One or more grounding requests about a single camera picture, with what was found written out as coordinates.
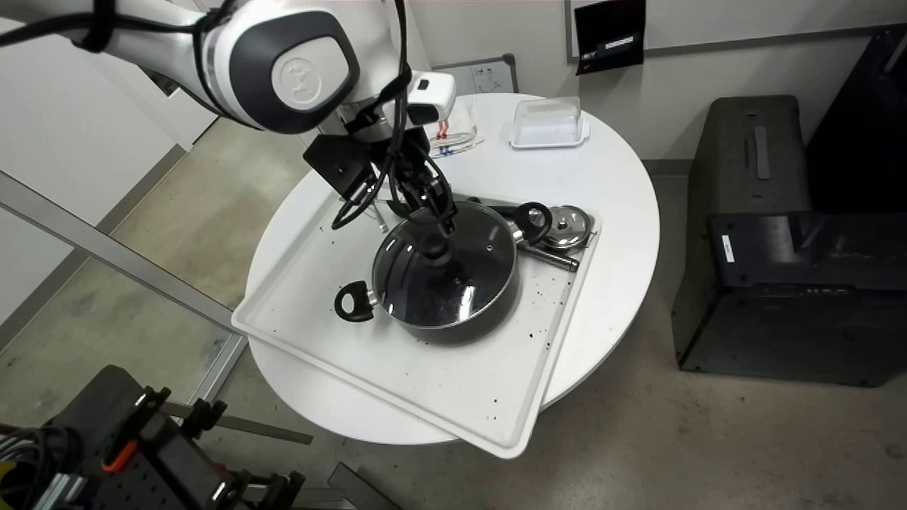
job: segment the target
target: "round white table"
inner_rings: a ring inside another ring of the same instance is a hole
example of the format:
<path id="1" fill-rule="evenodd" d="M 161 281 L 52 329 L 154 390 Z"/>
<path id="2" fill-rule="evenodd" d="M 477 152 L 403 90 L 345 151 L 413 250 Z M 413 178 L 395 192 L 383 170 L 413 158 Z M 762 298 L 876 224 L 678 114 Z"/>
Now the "round white table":
<path id="1" fill-rule="evenodd" d="M 597 217 L 597 250 L 587 261 L 562 356 L 545 394 L 545 404 L 585 382 L 617 345 L 634 319 L 657 261 L 657 200 L 647 168 L 634 151 L 600 119 L 587 117 L 589 139 L 573 151 L 511 151 L 507 129 L 518 94 L 461 97 L 478 128 L 470 151 L 443 156 L 456 192 L 504 200 L 579 203 Z M 312 200 L 329 192 L 317 172 L 310 172 L 271 216 L 259 240 L 250 284 L 264 281 L 287 253 Z M 322 370 L 250 340 L 253 356 L 274 394 L 310 423 L 341 437 L 380 444 L 430 444 L 453 437 L 407 416 Z"/>

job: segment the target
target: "gray floor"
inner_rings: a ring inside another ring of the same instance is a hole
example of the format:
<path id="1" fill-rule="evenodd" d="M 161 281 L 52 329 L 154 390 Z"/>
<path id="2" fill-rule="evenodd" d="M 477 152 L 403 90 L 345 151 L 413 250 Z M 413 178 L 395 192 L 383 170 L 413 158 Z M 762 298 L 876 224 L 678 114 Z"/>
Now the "gray floor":
<path id="1" fill-rule="evenodd" d="M 260 226 L 304 176 L 298 152 L 295 139 L 217 124 L 117 234 L 217 301 L 237 304 Z M 670 301 L 682 261 L 687 172 L 654 170 L 654 187 L 662 253 L 638 323 L 589 382 L 541 413 L 522 458 L 498 462 L 461 442 L 383 448 L 341 438 L 274 399 L 250 356 L 223 394 L 229 413 L 307 431 L 314 442 L 216 431 L 205 448 L 246 471 L 307 474 L 307 501 L 320 501 L 327 474 L 348 462 L 399 503 L 430 510 L 907 506 L 907 377 L 861 390 L 675 367 Z M 104 359 L 186 397 L 216 338 L 200 319 L 84 263 L 0 352 L 0 423 L 52 416 Z"/>

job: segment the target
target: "white tray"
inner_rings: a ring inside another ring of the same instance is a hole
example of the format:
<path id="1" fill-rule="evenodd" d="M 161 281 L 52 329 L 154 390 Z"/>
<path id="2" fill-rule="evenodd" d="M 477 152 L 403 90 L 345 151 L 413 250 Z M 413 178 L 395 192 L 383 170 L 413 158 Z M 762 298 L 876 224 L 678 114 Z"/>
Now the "white tray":
<path id="1" fill-rule="evenodd" d="M 380 305 L 369 323 L 334 315 L 348 281 L 372 277 L 380 221 L 358 217 L 334 233 L 341 200 L 317 206 L 278 263 L 233 311 L 253 340 L 274 345 L 410 416 L 419 416 L 494 455 L 518 455 L 534 434 L 566 323 L 587 275 L 518 257 L 518 298 L 507 319 L 468 345 L 416 340 Z"/>

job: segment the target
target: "pot handle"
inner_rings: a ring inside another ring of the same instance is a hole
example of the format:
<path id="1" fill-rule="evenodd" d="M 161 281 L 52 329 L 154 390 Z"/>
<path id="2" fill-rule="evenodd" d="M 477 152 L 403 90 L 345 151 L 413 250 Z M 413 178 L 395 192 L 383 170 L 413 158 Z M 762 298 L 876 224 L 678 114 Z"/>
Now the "pot handle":
<path id="1" fill-rule="evenodd" d="M 348 319 L 348 323 L 366 323 L 375 316 L 375 301 L 372 292 L 366 287 L 366 281 L 354 281 L 345 284 L 337 294 L 334 294 L 334 311 L 337 316 Z"/>

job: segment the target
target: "black pot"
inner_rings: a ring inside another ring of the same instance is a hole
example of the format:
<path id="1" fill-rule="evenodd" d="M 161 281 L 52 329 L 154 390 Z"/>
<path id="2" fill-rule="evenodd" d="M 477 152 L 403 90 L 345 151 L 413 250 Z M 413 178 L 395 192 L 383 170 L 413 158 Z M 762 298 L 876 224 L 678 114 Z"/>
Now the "black pot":
<path id="1" fill-rule="evenodd" d="M 396 224 L 375 253 L 372 292 L 366 281 L 344 287 L 334 311 L 363 323 L 380 304 L 423 340 L 468 343 L 507 316 L 517 292 L 514 229 L 487 206 L 458 203 L 450 233 L 426 209 Z"/>

